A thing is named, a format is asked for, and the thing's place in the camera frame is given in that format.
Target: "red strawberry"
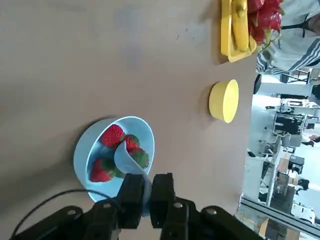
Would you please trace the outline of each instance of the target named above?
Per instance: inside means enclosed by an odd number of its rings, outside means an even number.
[[[127,150],[140,147],[139,139],[133,134],[125,135],[124,140],[126,143]]]
[[[118,146],[125,138],[125,133],[121,127],[116,124],[112,124],[101,135],[100,141],[108,148],[114,148]]]
[[[97,182],[108,182],[113,178],[111,172],[105,172],[104,170],[93,170],[90,174],[90,181]]]
[[[115,167],[113,159],[97,159],[92,165],[90,181],[94,183],[110,181],[115,175]]]
[[[149,155],[143,149],[137,147],[127,151],[141,168],[145,169],[149,166]]]

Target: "chair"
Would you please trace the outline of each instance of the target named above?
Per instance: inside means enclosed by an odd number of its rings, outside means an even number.
[[[264,129],[267,131],[270,131],[274,135],[276,135],[276,139],[274,142],[259,140],[260,143],[267,143],[268,145],[274,145],[279,141],[279,138],[281,138],[281,145],[284,148],[287,148],[286,152],[288,152],[288,148],[292,148],[292,151],[290,153],[293,153],[295,151],[295,148],[301,146],[303,137],[300,134],[289,134],[289,133],[279,134],[279,133],[276,133],[275,131],[272,131],[266,127]],[[270,155],[269,152],[268,153],[261,153],[261,154],[262,155]]]
[[[302,139],[301,134],[292,134],[283,137],[281,143],[284,148],[297,148],[301,146]]]

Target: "cardboard box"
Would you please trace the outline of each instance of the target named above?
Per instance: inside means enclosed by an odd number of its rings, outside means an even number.
[[[289,159],[287,158],[280,158],[280,163],[278,166],[278,171],[280,173],[286,174],[288,171]]]
[[[292,185],[297,186],[298,185],[298,179],[290,177],[288,184],[292,184]]]

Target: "person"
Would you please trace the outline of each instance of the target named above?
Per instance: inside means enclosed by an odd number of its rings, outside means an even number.
[[[285,0],[280,6],[285,12],[282,34],[257,55],[256,71],[280,75],[302,67],[320,68],[320,1]]]
[[[317,135],[312,135],[308,136],[304,132],[302,133],[302,144],[307,145],[307,146],[315,146],[315,143],[320,142],[320,136]]]
[[[300,188],[295,192],[296,195],[299,196],[299,191],[307,191],[309,189],[309,183],[310,181],[304,178],[300,178],[298,180],[298,186],[300,186]]]

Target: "blue bowl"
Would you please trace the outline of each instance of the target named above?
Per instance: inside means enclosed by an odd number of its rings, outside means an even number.
[[[118,194],[123,182],[122,178],[114,177],[107,182],[91,182],[89,179],[93,162],[101,157],[111,157],[114,153],[114,150],[104,146],[99,140],[102,133],[112,124],[120,126],[125,134],[137,136],[140,148],[149,155],[149,166],[144,169],[146,174],[149,174],[154,160],[155,138],[150,126],[136,116],[104,119],[94,123],[83,133],[75,147],[73,156],[75,174],[84,188],[102,192],[113,198]],[[94,193],[89,193],[89,196],[95,202],[105,199],[103,196]]]

